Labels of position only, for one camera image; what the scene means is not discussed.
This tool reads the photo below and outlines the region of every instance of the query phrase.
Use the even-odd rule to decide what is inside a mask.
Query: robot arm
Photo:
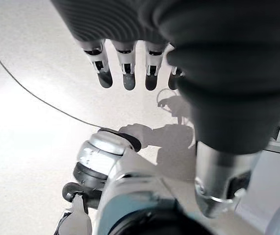
[[[229,235],[239,234],[239,226],[245,234],[259,234],[235,214],[206,220],[197,209],[194,185],[166,177],[138,150],[135,139],[108,129],[83,143],[74,169],[79,184],[64,186],[72,207],[55,235]],[[93,232],[88,208],[98,209]]]
[[[280,121],[280,1],[52,2],[93,58],[104,87],[112,83],[107,56],[103,44],[93,47],[92,42],[116,42],[127,90],[135,84],[134,52],[128,45],[148,42],[148,90],[156,86],[165,45],[175,47],[167,60],[180,68],[177,86],[191,104],[199,141],[199,207],[209,217],[233,207]]]

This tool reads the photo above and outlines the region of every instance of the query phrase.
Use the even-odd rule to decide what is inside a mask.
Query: wire
[[[15,80],[16,83],[18,83],[18,85],[19,85],[20,87],[22,87],[26,92],[28,92],[31,96],[35,97],[35,98],[38,99],[39,101],[42,101],[44,104],[47,104],[47,105],[50,106],[51,108],[53,108],[53,109],[55,109],[55,110],[57,110],[57,111],[59,111],[59,112],[65,114],[65,115],[67,115],[67,116],[69,116],[69,117],[71,117],[71,118],[73,118],[73,119],[75,119],[75,120],[77,120],[77,121],[80,121],[80,122],[82,122],[82,123],[84,123],[84,124],[91,125],[91,126],[95,126],[95,127],[98,127],[98,128],[103,128],[102,126],[98,126],[98,125],[95,125],[95,124],[92,124],[92,123],[83,121],[83,120],[81,120],[81,119],[79,119],[79,118],[77,118],[77,117],[75,117],[75,116],[72,116],[71,114],[68,114],[68,113],[62,111],[61,109],[58,109],[57,107],[55,107],[55,106],[49,104],[48,102],[44,101],[43,99],[41,99],[40,97],[38,97],[38,96],[36,96],[34,93],[32,93],[30,90],[28,90],[25,86],[23,86],[23,85],[21,84],[21,82],[19,82],[19,81],[12,75],[12,73],[7,69],[7,67],[3,64],[3,62],[2,62],[1,60],[0,60],[0,65],[1,65],[2,68],[9,74],[9,76],[10,76],[13,80]]]
[[[169,88],[164,88],[164,89],[162,89],[160,92],[158,92],[158,94],[157,94],[157,96],[156,96],[156,103],[157,103],[157,105],[158,105],[159,102],[161,101],[161,100],[158,100],[158,99],[159,99],[160,94],[161,94],[163,91],[171,91],[172,93],[175,94],[174,96],[177,96],[177,93],[176,93],[174,90],[170,90]],[[161,108],[162,110],[165,110],[165,111],[168,112],[168,113],[172,113],[171,110],[165,109],[164,106],[162,106],[162,105],[160,106],[160,108]]]

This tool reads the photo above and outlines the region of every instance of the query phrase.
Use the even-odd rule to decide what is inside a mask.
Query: light gray surface
[[[264,233],[279,207],[280,154],[263,151],[252,174],[248,194],[237,212]]]

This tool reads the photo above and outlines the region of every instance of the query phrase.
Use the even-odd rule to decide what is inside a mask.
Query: black fingertip
[[[146,75],[145,78],[145,87],[147,90],[152,91],[156,88],[157,85],[157,76],[155,75]]]
[[[135,75],[134,74],[123,74],[123,79],[124,79],[124,87],[128,91],[133,90],[135,87]]]
[[[170,73],[169,80],[168,80],[168,87],[171,90],[176,90],[178,88],[176,78],[177,78],[176,75],[173,75],[172,73]]]
[[[97,74],[102,87],[110,88],[112,86],[112,77],[110,70],[108,72],[101,72]]]

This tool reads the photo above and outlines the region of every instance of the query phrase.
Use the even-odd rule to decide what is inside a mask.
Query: white floor
[[[114,47],[107,42],[106,48],[114,80],[110,89],[99,85],[49,1],[0,0],[0,59],[24,86],[86,122],[116,130],[128,125],[124,130],[148,146],[142,155],[165,174],[180,172],[181,179],[192,180],[193,125],[178,93],[164,90],[170,73],[166,60],[157,88],[147,91],[139,42],[136,87],[126,91]],[[164,109],[157,106],[161,100],[168,104]],[[53,234],[68,206],[61,190],[73,180],[77,151],[97,130],[41,103],[0,66],[0,234]],[[239,234],[259,234],[250,225],[239,227]]]

